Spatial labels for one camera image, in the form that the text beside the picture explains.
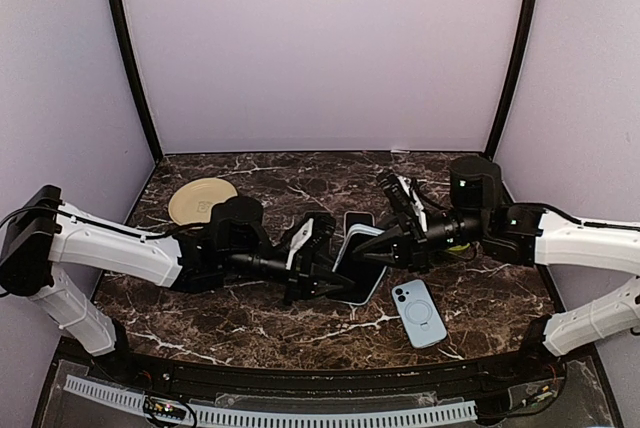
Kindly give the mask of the black phone light-blue edge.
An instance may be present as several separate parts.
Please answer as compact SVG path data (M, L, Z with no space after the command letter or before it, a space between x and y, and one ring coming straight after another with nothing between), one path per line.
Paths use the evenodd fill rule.
M374 227L375 224L375 217L369 212L348 211L343 218L343 232L347 235L349 230L355 225Z

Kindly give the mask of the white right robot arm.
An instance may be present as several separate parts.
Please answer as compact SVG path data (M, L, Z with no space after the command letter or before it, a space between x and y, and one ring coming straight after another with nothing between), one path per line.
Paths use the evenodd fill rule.
M519 266L570 265L627 273L620 288L568 312L532 321L510 361L521 382L534 380L549 359L624 331L639 330L639 226L579 219L544 203L508 203L501 168L475 156L449 166L451 207L428 211L417 183L385 172L388 227L354 250L357 258L409 271L427 270L431 253L479 243L485 255Z

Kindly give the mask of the purple-edged black phone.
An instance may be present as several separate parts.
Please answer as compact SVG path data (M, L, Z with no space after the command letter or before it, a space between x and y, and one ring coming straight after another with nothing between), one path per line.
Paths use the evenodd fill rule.
M303 225L303 247L316 249L328 243L335 231L335 219L328 212L309 212Z

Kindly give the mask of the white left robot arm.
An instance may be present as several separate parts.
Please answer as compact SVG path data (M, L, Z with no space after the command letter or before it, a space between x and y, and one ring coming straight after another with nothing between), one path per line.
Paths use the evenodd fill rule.
M172 291L198 294L224 284L231 273L284 286L290 304L350 290L351 279L332 270L325 247L335 230L327 212L309 212L272 244L263 207L248 196L215 205L206 222L153 233L92 216L43 186L1 222L1 287L40 306L120 384L141 375L126 334L71 281L75 264L142 279Z

